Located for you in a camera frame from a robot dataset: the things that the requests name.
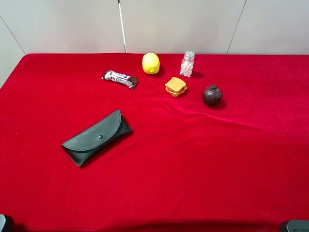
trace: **glass jar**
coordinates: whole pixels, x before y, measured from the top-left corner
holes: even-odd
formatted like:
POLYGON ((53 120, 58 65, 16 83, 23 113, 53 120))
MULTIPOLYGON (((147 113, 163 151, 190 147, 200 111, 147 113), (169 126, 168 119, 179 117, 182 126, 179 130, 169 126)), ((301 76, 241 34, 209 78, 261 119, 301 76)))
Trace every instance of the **glass jar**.
POLYGON ((193 65, 194 65, 194 56, 193 51, 186 51, 183 56, 182 64, 180 66, 180 75, 191 77, 193 65))

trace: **sandwich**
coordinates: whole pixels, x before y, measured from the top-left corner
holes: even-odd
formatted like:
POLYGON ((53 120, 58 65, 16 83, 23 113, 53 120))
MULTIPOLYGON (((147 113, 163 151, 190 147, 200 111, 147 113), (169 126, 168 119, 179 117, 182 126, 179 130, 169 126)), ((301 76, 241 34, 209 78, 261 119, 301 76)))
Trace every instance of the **sandwich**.
POLYGON ((174 97, 184 93, 186 89, 187 86, 185 82, 177 77, 172 77, 172 79, 165 84, 165 90, 174 97))

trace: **red tablecloth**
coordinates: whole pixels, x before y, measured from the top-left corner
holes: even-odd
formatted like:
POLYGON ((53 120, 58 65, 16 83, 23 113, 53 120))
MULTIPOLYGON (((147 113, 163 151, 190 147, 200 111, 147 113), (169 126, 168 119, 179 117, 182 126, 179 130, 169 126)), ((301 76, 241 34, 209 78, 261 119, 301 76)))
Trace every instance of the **red tablecloth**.
POLYGON ((0 213, 27 231, 277 231, 309 219, 309 56, 32 54, 0 90, 0 213), (132 90, 101 80, 138 77, 132 90), (216 84, 224 101, 204 105, 216 84), (60 145, 120 109, 133 133, 77 167, 60 145))

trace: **toy lemon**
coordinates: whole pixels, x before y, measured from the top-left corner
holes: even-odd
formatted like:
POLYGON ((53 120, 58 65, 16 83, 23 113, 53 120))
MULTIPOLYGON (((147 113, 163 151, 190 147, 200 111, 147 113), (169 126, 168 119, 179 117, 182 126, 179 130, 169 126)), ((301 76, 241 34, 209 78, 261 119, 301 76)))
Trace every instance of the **toy lemon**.
POLYGON ((147 53, 142 60, 143 70, 147 74, 156 74, 160 69, 159 57, 155 53, 147 53))

